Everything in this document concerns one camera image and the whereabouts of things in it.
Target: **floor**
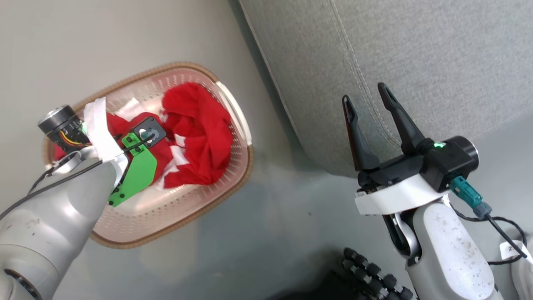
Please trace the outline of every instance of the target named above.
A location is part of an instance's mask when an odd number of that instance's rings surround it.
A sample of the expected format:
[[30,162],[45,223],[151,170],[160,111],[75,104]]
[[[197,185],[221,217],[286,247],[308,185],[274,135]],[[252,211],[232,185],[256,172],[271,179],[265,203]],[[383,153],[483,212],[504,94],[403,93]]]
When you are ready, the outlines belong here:
[[[155,66],[192,61],[211,70],[252,131],[254,170],[234,196],[135,249],[90,240],[54,299],[265,299],[305,287],[345,246],[411,286],[381,219],[358,215],[356,181],[325,173],[303,152],[237,1],[0,0],[0,6],[0,209],[22,197],[43,170],[36,123],[44,113]],[[472,176],[496,214],[517,222],[531,208],[533,142],[521,130],[532,125],[517,121],[479,141],[481,167]],[[467,228],[486,257],[496,258],[497,233],[480,224]],[[496,267],[495,277],[505,299],[517,299],[508,268]]]

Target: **gray couch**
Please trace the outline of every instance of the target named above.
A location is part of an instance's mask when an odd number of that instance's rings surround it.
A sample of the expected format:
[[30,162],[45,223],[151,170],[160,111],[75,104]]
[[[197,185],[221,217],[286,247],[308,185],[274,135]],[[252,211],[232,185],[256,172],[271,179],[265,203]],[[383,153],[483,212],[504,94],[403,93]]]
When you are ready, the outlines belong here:
[[240,2],[303,148],[332,174],[356,174],[345,93],[380,159],[400,154],[378,82],[435,140],[475,142],[533,109],[531,0]]

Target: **basket rim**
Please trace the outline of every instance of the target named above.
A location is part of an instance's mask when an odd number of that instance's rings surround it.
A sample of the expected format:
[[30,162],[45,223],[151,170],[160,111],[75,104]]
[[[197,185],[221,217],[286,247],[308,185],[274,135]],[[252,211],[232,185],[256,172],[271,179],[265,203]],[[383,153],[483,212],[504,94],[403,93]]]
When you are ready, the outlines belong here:
[[[88,103],[91,103],[93,102],[94,100],[96,99],[99,99],[99,98],[102,98],[102,97],[105,97],[106,95],[112,93],[112,92],[115,92],[125,86],[128,86],[134,82],[137,82],[137,81],[140,81],[140,80],[143,80],[143,79],[146,79],[148,77],[151,77],[151,76],[154,76],[154,75],[157,75],[159,73],[163,73],[163,72],[166,72],[166,71],[169,71],[169,70],[172,70],[172,69],[177,69],[177,68],[188,68],[188,69],[192,69],[192,70],[195,70],[195,71],[198,71],[202,74],[204,74],[205,76],[207,76],[210,80],[212,80],[214,83],[218,82],[219,79],[218,77],[216,77],[211,71],[207,70],[206,68],[198,65],[198,64],[195,64],[193,62],[173,62],[173,63],[170,63],[170,64],[166,64],[166,65],[162,65],[162,66],[159,66],[159,67],[156,67],[156,68],[152,68],[150,70],[146,70],[144,72],[141,72],[141,73],[138,73],[136,75],[133,75],[131,77],[128,77],[124,80],[121,80],[113,85],[110,85],[106,88],[104,88],[103,90],[100,90],[92,95],[90,95],[89,97],[83,99],[82,101],[80,101],[79,103],[77,103],[76,105],[74,105],[72,108],[74,111],[76,112],[79,112],[81,109],[83,109],[85,107],[86,104]],[[185,226],[186,224],[192,222],[193,220],[199,218],[200,216],[204,215],[205,213],[207,213],[208,211],[210,211],[211,209],[215,208],[216,206],[218,206],[219,204],[221,204],[222,202],[224,202],[227,198],[229,198],[229,196],[231,196],[232,194],[234,194],[237,190],[239,190],[249,179],[251,173],[252,173],[252,167],[253,167],[253,147],[251,144],[248,145],[247,147],[247,150],[248,150],[248,162],[247,162],[247,167],[246,167],[246,171],[244,172],[243,176],[239,179],[239,182],[237,182],[235,185],[233,185],[229,190],[227,190],[226,192],[224,192],[221,196],[219,196],[217,199],[213,200],[211,203],[209,203],[208,205],[200,208],[199,210],[197,210],[196,212],[188,215],[186,218],[166,227],[166,228],[163,228],[153,234],[149,234],[143,238],[140,238],[140,239],[137,239],[137,240],[133,240],[133,241],[130,241],[130,242],[115,242],[115,241],[112,241],[112,240],[108,240],[104,237],[102,237],[101,235],[99,235],[97,232],[95,232],[93,230],[92,234],[91,234],[91,239],[94,240],[95,242],[97,242],[98,244],[102,245],[102,246],[105,246],[105,247],[109,247],[109,248],[113,248],[113,249],[131,249],[131,248],[135,248],[135,247],[138,247],[140,245],[143,245],[143,244],[146,244],[148,242],[151,242],[157,238],[160,238],[166,234],[169,234],[175,230],[177,230],[178,228],[180,227],[183,227]],[[54,151],[54,144],[47,138],[44,139],[44,145],[43,145],[43,160],[46,164],[50,164],[52,163],[53,161],[53,151]]]

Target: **pink plastic basket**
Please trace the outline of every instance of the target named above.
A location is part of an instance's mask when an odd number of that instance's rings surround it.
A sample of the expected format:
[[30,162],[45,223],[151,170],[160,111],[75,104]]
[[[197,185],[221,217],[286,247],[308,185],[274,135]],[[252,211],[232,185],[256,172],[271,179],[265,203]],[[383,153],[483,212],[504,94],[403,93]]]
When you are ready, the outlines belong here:
[[[188,62],[155,68],[116,83],[80,102],[74,109],[82,116],[85,105],[106,97],[107,109],[115,112],[136,98],[150,112],[158,113],[165,92],[185,82],[196,82],[208,90],[231,115],[231,161],[225,174],[209,186],[183,185],[143,192],[113,208],[106,206],[92,234],[96,242],[116,249],[128,249],[159,238],[222,203],[241,188],[252,170],[252,139],[246,119],[230,91],[208,70]],[[54,147],[45,140],[44,159],[54,159]]]

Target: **green bracket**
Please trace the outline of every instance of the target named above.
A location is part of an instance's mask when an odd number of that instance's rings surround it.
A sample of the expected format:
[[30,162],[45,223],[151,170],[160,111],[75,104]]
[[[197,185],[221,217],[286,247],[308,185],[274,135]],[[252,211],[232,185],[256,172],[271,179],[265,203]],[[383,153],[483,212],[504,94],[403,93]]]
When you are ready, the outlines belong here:
[[[128,133],[122,139],[122,143],[126,147],[133,146],[140,141],[139,137],[133,132]],[[157,160],[144,144],[132,149],[130,153],[133,155],[133,159],[128,167],[124,181],[116,187],[109,197],[109,205],[113,207],[117,207],[136,193],[147,188],[153,182],[156,174]]]

